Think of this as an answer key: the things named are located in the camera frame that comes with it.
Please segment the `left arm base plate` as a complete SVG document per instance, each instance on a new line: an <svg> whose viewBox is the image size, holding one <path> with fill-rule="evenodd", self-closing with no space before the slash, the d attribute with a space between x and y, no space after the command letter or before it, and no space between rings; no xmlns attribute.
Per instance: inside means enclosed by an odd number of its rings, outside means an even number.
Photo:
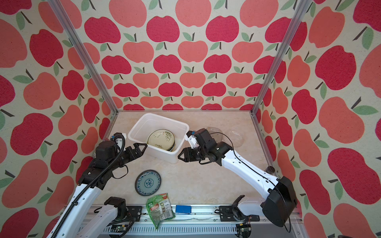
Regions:
<svg viewBox="0 0 381 238"><path fill-rule="evenodd" d="M122 206L122 207L115 207L112 206L112 208L116 208L117 216L115 219L111 221L111 223L115 222L126 222L129 220L135 219L135 222L139 222L142 214L142 206Z"/></svg>

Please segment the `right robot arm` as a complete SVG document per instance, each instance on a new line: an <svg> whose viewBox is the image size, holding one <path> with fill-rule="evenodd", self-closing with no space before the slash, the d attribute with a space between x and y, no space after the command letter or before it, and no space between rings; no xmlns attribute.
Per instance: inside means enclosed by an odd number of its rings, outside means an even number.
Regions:
<svg viewBox="0 0 381 238"><path fill-rule="evenodd" d="M285 226L298 204L289 178L278 178L259 169L239 155L233 143L217 143L206 129L189 131L184 138L190 146L181 151L178 159L201 165L216 163L237 174L262 196L261 200L239 196L229 210L237 221L247 221L251 216L265 216L274 225Z"/></svg>

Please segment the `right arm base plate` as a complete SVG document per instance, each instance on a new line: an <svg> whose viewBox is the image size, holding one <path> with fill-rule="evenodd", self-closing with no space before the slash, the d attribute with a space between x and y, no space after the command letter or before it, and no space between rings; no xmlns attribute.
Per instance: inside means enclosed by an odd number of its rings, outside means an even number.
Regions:
<svg viewBox="0 0 381 238"><path fill-rule="evenodd" d="M215 214L218 214L221 222L259 222L261 219L258 215L244 215L237 207L232 205L219 206L214 210Z"/></svg>

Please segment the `beige bamboo print plate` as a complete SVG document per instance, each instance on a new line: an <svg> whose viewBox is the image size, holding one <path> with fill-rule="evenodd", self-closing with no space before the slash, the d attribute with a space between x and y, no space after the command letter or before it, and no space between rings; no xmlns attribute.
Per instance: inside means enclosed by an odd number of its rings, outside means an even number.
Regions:
<svg viewBox="0 0 381 238"><path fill-rule="evenodd" d="M169 130L160 129L148 137L147 143L165 151L172 151L175 146L175 137Z"/></svg>

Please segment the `blue green patterned plate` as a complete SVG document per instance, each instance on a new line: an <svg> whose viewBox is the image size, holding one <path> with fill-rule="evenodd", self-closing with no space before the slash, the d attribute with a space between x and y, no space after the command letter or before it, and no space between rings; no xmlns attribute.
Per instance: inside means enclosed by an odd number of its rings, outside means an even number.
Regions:
<svg viewBox="0 0 381 238"><path fill-rule="evenodd" d="M157 171L146 170L137 177L135 190L141 196L151 196L159 190L161 183L161 175Z"/></svg>

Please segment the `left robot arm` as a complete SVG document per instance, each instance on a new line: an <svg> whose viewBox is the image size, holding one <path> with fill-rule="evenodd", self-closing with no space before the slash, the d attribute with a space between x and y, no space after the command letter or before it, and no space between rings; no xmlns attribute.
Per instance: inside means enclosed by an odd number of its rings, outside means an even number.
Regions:
<svg viewBox="0 0 381 238"><path fill-rule="evenodd" d="M96 159L82 174L74 195L58 222L47 235L49 238L97 238L105 228L113 225L127 225L119 237L124 236L140 219L140 210L129 212L126 201L110 197L91 221L82 228L88 211L100 195L113 171L144 155L148 145L134 143L126 147L125 138L118 134L110 141L103 141L96 148Z"/></svg>

